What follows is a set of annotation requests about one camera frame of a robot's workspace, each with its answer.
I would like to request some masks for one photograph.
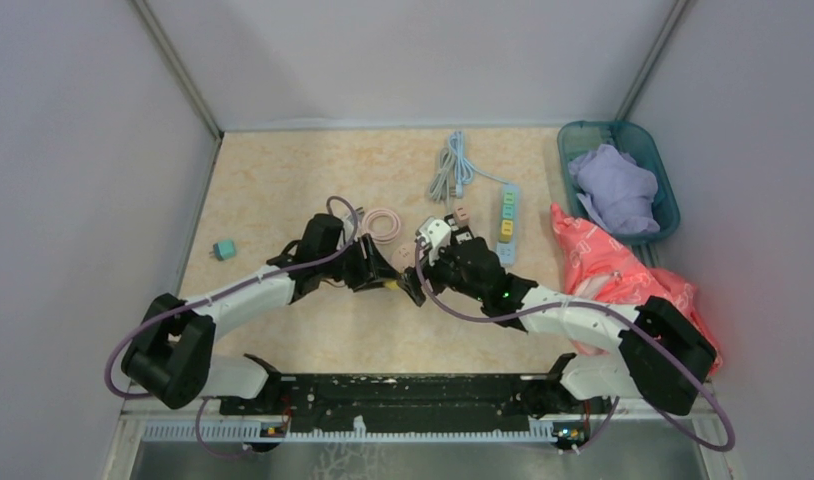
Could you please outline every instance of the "light blue cord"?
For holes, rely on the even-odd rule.
[[[457,198],[463,198],[463,186],[469,185],[475,180],[475,174],[483,175],[487,178],[501,182],[504,184],[512,185],[503,178],[496,177],[487,173],[480,168],[476,167],[472,162],[466,158],[466,136],[462,130],[457,130],[448,137],[448,150],[449,155],[454,155],[454,189]]]

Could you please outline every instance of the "gray floor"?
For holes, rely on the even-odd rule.
[[[239,446],[226,446],[238,451]],[[614,421],[580,456],[512,444],[292,444],[237,461],[196,443],[145,443],[133,480],[705,479],[698,448],[662,421]]]

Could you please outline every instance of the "beige table surface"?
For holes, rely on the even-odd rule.
[[[182,294],[196,295],[233,282],[299,238],[307,221],[342,195],[368,211],[393,208],[405,225],[389,258],[443,206],[425,194],[436,157],[451,129],[294,131],[228,134],[216,164],[187,265]],[[557,129],[468,129],[467,157],[522,189],[517,261],[511,271],[551,288],[561,286],[562,254],[549,223],[552,201],[565,206]],[[500,184],[483,177],[458,200],[471,227],[495,244]],[[231,238],[236,257],[209,256],[213,243]],[[447,291],[444,302],[480,314],[477,302]],[[472,324],[430,301],[417,308],[401,291],[351,293],[323,284],[300,302],[273,310],[234,330],[216,352],[252,353],[284,372],[489,373],[543,372],[569,342],[496,325]]]

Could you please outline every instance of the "white wall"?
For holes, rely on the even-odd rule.
[[[124,0],[0,2],[0,479],[100,476],[211,145]]]
[[[150,0],[225,130],[611,118],[672,0]]]
[[[632,119],[683,223],[749,478],[814,479],[814,0],[701,0]]]

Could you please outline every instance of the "teal plug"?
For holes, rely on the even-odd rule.
[[[217,260],[223,262],[236,256],[236,245],[233,244],[233,240],[222,240],[213,245],[212,254]]]

